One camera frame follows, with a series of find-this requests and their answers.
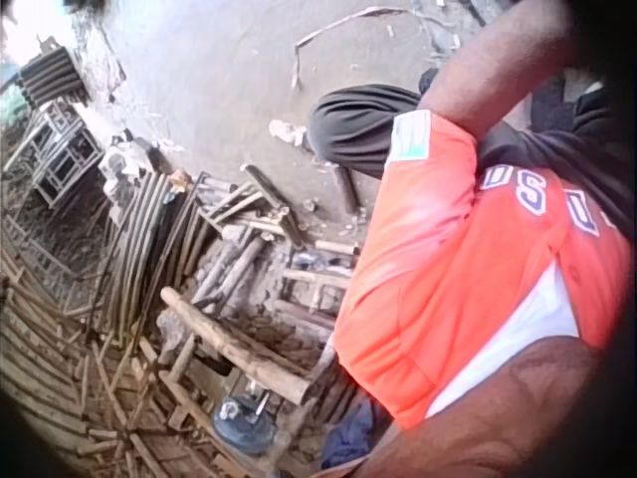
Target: leg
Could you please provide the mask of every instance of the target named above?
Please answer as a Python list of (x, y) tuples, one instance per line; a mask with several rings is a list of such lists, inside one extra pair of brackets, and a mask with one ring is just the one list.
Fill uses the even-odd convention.
[(308, 140), (319, 159), (380, 179), (394, 117), (415, 110), (420, 95), (368, 85), (322, 97), (310, 112)]

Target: concrete floor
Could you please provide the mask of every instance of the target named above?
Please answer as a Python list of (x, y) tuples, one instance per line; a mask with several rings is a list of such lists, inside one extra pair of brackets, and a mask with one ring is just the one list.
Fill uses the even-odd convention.
[[(349, 221), (327, 174), (268, 132), (270, 120), (305, 124), (311, 105), (332, 90), (366, 83), (415, 89), (434, 66), (418, 20), (410, 15), (363, 18), (340, 26), (302, 49), (302, 91), (291, 90), (294, 44), (313, 30), (371, 5), (422, 6), (455, 25), (465, 41), (477, 23), (455, 0), (442, 10), (434, 0), (112, 0), (104, 19), (108, 39), (127, 75), (115, 91), (162, 118), (162, 134), (182, 146), (168, 154), (189, 173), (206, 170), (241, 182), (239, 166), (258, 165), (295, 205), (317, 198), (306, 218), (333, 226)], [(124, 119), (133, 132), (140, 118)], [(369, 209), (378, 181), (357, 175)]]

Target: blue cloth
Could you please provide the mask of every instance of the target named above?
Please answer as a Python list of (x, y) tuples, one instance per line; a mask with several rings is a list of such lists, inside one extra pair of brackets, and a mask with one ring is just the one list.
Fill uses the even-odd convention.
[(327, 435), (320, 455), (320, 469), (333, 468), (369, 453), (374, 428), (386, 416), (387, 410), (370, 397), (353, 408)]

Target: white patch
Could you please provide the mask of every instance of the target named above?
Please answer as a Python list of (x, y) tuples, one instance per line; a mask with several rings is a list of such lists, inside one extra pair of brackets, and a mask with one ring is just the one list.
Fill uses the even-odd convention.
[(431, 112), (416, 110), (394, 118), (391, 148), (385, 168), (392, 161), (417, 161), (429, 157)]
[(599, 237), (597, 224), (593, 221), (593, 216), (586, 205), (586, 195), (584, 191), (578, 189), (564, 189), (566, 194), (566, 205), (568, 212), (575, 225), (584, 232)]
[(604, 222), (606, 223), (606, 225), (608, 227), (612, 227), (613, 229), (617, 229), (617, 226), (614, 225), (612, 222), (610, 222), (610, 219), (608, 219), (608, 216), (606, 215), (606, 213), (604, 211), (599, 211), (599, 214), (601, 214), (601, 218), (604, 220)]
[(536, 216), (542, 216), (546, 212), (546, 179), (536, 172), (528, 169), (518, 171), (518, 187), (516, 198), (526, 210)]
[(482, 181), (480, 188), (482, 190), (493, 189), (494, 187), (503, 186), (511, 180), (511, 175), (514, 172), (513, 166), (506, 166), (499, 164), (487, 169), (485, 178)]

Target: knee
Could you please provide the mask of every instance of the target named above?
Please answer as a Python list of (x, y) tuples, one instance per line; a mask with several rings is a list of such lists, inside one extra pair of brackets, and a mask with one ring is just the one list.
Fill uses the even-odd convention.
[(343, 132), (339, 100), (330, 93), (312, 106), (308, 121), (308, 143), (319, 159), (336, 162), (336, 138)]

